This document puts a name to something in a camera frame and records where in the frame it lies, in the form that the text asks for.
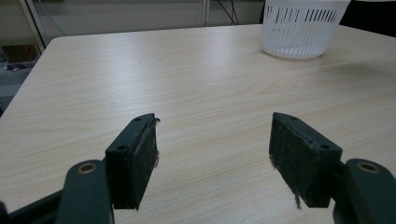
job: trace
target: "white basket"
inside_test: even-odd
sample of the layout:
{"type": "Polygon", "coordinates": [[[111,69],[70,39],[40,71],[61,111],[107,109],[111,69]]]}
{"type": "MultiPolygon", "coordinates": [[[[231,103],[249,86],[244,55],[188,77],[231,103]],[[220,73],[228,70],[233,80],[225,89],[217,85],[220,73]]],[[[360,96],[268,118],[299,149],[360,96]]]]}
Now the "white basket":
{"type": "Polygon", "coordinates": [[[350,0],[266,0],[262,50],[288,59],[318,57],[329,46],[350,0]]]}

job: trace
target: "table surface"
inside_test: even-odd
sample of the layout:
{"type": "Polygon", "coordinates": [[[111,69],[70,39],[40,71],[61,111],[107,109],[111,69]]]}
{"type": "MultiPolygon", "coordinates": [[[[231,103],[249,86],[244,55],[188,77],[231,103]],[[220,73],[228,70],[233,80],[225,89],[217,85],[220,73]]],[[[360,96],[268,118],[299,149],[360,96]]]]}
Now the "table surface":
{"type": "Polygon", "coordinates": [[[326,52],[261,51],[260,25],[53,40],[0,118],[0,200],[14,211],[101,160],[155,113],[160,163],[139,211],[119,223],[332,223],[298,210],[268,156],[273,112],[296,116],[396,175],[396,40],[340,26],[326,52]]]}

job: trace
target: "floor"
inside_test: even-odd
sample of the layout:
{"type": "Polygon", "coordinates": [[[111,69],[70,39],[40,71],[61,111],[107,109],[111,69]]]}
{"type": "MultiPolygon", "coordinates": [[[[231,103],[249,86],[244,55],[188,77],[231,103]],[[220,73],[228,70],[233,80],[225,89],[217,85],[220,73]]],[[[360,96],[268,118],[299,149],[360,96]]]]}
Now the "floor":
{"type": "Polygon", "coordinates": [[[32,68],[23,68],[15,72],[4,70],[6,64],[7,62],[0,62],[0,117],[32,71],[32,68]]]}

